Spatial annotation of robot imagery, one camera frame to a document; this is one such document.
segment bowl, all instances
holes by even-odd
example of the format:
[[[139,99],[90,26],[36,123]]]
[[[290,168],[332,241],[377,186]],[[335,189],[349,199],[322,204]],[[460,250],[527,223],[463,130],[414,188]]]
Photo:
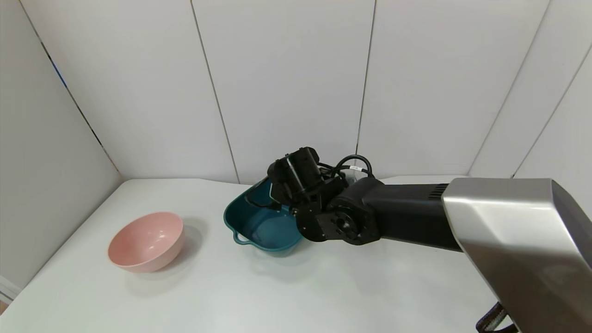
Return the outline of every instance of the bowl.
[[[253,187],[256,188],[249,195],[252,200],[259,204],[271,203],[271,180]],[[226,207],[224,223],[232,230],[235,243],[253,245],[273,257],[286,257],[302,240],[296,226],[296,218],[289,213],[286,206],[282,206],[277,212],[249,205],[244,197],[251,189]]]
[[[168,212],[152,213],[132,221],[120,230],[107,254],[117,267],[147,273],[168,265],[185,242],[183,220]]]

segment black strap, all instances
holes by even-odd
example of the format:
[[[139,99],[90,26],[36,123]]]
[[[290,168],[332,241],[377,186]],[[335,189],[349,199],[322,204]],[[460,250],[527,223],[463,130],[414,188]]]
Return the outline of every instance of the black strap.
[[[506,309],[497,302],[483,318],[479,319],[475,328],[479,333],[518,333],[518,329],[514,324],[509,325],[508,327],[499,329],[496,331],[496,328],[501,324],[501,322],[507,317],[508,313]]]

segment table surface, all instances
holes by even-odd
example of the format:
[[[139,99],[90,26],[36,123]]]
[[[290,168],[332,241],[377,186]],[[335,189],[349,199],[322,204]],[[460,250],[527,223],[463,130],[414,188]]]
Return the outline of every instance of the table surface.
[[[387,183],[448,182],[454,176]],[[302,241],[286,258],[234,243],[226,206],[247,185],[125,182],[0,316],[12,332],[475,332],[496,299],[462,253],[380,240]],[[156,211],[185,222],[181,255],[133,274],[107,258],[111,238]]]

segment wall seam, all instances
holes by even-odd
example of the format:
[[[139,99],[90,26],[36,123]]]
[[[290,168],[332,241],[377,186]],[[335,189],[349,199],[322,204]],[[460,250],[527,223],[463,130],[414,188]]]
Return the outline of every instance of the wall seam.
[[[520,164],[518,165],[518,167],[516,168],[516,171],[514,172],[514,174],[512,175],[512,178],[514,178],[514,176],[518,173],[518,170],[520,170],[520,168],[522,167],[522,165],[524,164],[524,162],[526,161],[526,159],[528,158],[528,155],[530,155],[530,152],[532,151],[532,149],[536,146],[536,142],[538,142],[538,140],[540,139],[540,136],[543,134],[543,132],[545,131],[545,129],[547,128],[547,125],[549,124],[549,122],[551,122],[551,118],[553,118],[553,116],[555,115],[555,112],[557,111],[557,109],[559,108],[559,106],[561,105],[561,102],[563,102],[563,99],[565,98],[565,95],[567,95],[567,92],[570,90],[571,88],[571,84],[574,83],[575,77],[578,76],[578,73],[580,72],[580,69],[582,68],[582,65],[584,64],[584,62],[586,61],[586,58],[588,57],[588,55],[590,54],[590,50],[592,49],[592,44],[590,44],[590,46],[588,47],[588,51],[584,54],[584,58],[582,59],[582,61],[580,62],[580,65],[578,66],[578,69],[575,71],[574,76],[572,76],[570,83],[567,85],[565,91],[563,92],[563,95],[561,95],[561,98],[559,99],[559,101],[557,102],[557,105],[555,106],[555,108],[553,109],[553,112],[551,113],[551,116],[549,116],[549,118],[547,119],[545,125],[543,126],[543,128],[540,130],[539,135],[537,135],[535,142],[532,144],[532,146],[530,147],[530,149],[528,149],[528,152],[526,153],[526,155],[524,156],[524,158],[522,159],[522,161],[520,162]]]
[[[222,109],[220,108],[218,94],[216,93],[216,87],[214,85],[214,78],[212,77],[210,63],[208,62],[208,56],[205,54],[204,41],[201,38],[200,25],[197,23],[197,14],[195,13],[195,7],[193,5],[193,0],[189,0],[189,3],[191,4],[191,11],[193,13],[193,19],[195,21],[195,28],[197,29],[197,34],[198,34],[198,37],[200,38],[201,51],[204,53],[205,65],[208,68],[208,75],[210,76],[210,82],[212,83],[212,90],[214,91],[214,97],[216,99],[218,113],[220,113],[220,120],[222,121],[222,128],[224,129],[224,135],[226,136],[226,142],[228,143],[228,149],[230,151],[230,158],[232,159],[232,165],[234,166],[234,173],[236,174],[236,181],[239,184],[241,184],[240,177],[239,177],[239,170],[236,168],[236,161],[234,160],[234,154],[232,153],[232,146],[230,144],[230,138],[228,137],[228,131],[226,130],[226,124],[224,123],[224,116],[222,115]]]
[[[522,67],[524,67],[524,64],[526,62],[526,59],[528,58],[528,55],[530,54],[530,51],[532,50],[532,45],[535,43],[535,40],[537,39],[537,36],[539,35],[540,27],[542,26],[543,21],[545,20],[545,18],[547,16],[547,12],[549,11],[549,7],[551,7],[551,1],[553,1],[553,0],[549,0],[549,2],[547,3],[547,7],[545,8],[545,12],[543,13],[543,15],[540,18],[540,22],[539,22],[539,25],[536,28],[535,35],[532,37],[532,40],[530,41],[530,45],[528,47],[528,50],[526,51],[526,53],[524,55],[524,58],[522,59],[522,63],[520,64],[520,68],[518,68],[518,71],[516,72],[516,76],[514,76],[514,80],[512,81],[512,84],[510,85],[510,89],[508,89],[508,93],[506,94],[506,97],[504,98],[504,101],[501,103],[500,109],[498,110],[495,119],[491,122],[491,126],[489,127],[489,131],[485,135],[485,138],[483,139],[483,142],[481,143],[481,147],[479,147],[479,150],[477,151],[477,154],[475,154],[475,158],[471,162],[471,166],[466,171],[466,175],[467,176],[469,176],[471,174],[471,170],[475,166],[475,162],[477,161],[477,158],[479,157],[479,154],[481,154],[481,151],[483,150],[483,147],[485,146],[485,142],[489,138],[489,135],[491,134],[491,131],[492,131],[493,127],[495,127],[496,122],[497,122],[498,118],[500,117],[501,111],[504,109],[504,106],[505,106],[505,104],[506,104],[506,102],[508,100],[508,97],[510,96],[510,93],[512,92],[512,89],[514,88],[514,84],[516,83],[516,80],[518,79],[518,76],[520,76],[520,73],[522,71]]]
[[[364,99],[366,98],[366,83],[368,82],[368,67],[370,66],[370,51],[372,49],[372,36],[374,35],[374,20],[376,19],[377,0],[374,0],[374,10],[372,11],[372,25],[370,26],[370,41],[368,42],[368,57],[366,58],[366,73],[364,75],[364,87],[362,89],[362,105],[360,107],[360,120],[358,122],[358,138],[356,140],[356,154],[360,145],[360,131],[362,130],[362,114],[364,111]]]
[[[64,88],[66,88],[66,91],[68,92],[68,95],[70,96],[70,99],[72,100],[72,102],[74,102],[74,105],[76,106],[76,109],[78,110],[78,112],[80,113],[80,115],[82,116],[82,118],[84,119],[84,122],[86,123],[86,125],[88,126],[88,128],[91,130],[92,135],[95,136],[96,141],[101,146],[101,149],[105,152],[105,155],[107,156],[107,158],[109,159],[109,161],[111,162],[111,164],[113,165],[113,167],[115,168],[115,170],[117,171],[117,173],[119,174],[119,176],[121,177],[121,179],[122,180],[125,180],[124,177],[123,177],[123,175],[121,174],[121,172],[119,171],[119,169],[117,168],[117,166],[115,165],[115,163],[113,162],[113,159],[111,159],[111,156],[109,156],[109,153],[105,149],[105,146],[103,146],[101,140],[96,135],[95,130],[92,128],[91,124],[88,122],[88,119],[86,119],[86,116],[84,115],[84,113],[80,109],[80,106],[78,105],[78,102],[76,102],[76,99],[72,95],[72,92],[70,91],[70,88],[68,88],[68,85],[66,85],[66,81],[62,77],[62,74],[58,71],[56,64],[53,62],[52,57],[50,56],[49,52],[47,51],[47,48],[45,47],[45,44],[43,43],[43,41],[41,39],[41,36],[39,36],[39,33],[37,32],[37,29],[35,28],[35,25],[33,24],[33,21],[31,21],[31,17],[29,17],[29,14],[27,13],[27,10],[25,9],[25,6],[22,4],[22,1],[21,0],[18,0],[18,3],[21,4],[21,8],[25,12],[25,16],[27,17],[27,20],[29,21],[29,24],[31,24],[31,28],[33,28],[33,32],[35,32],[35,36],[37,36],[37,39],[39,40],[39,43],[41,44],[41,47],[43,48],[43,51],[45,52],[45,55],[47,56],[47,58],[49,59],[49,61],[52,63],[52,66],[53,66],[54,70],[56,71],[56,74],[60,78],[60,80],[61,80]]]

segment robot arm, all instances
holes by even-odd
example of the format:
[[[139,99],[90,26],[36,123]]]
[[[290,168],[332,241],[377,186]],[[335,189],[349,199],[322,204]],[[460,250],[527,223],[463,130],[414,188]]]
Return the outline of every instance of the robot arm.
[[[353,158],[369,176],[348,184],[340,171]],[[268,177],[275,203],[291,208],[311,241],[388,238],[462,251],[522,332],[591,331],[592,223],[552,180],[385,185],[363,157],[333,168],[312,148],[275,161]]]

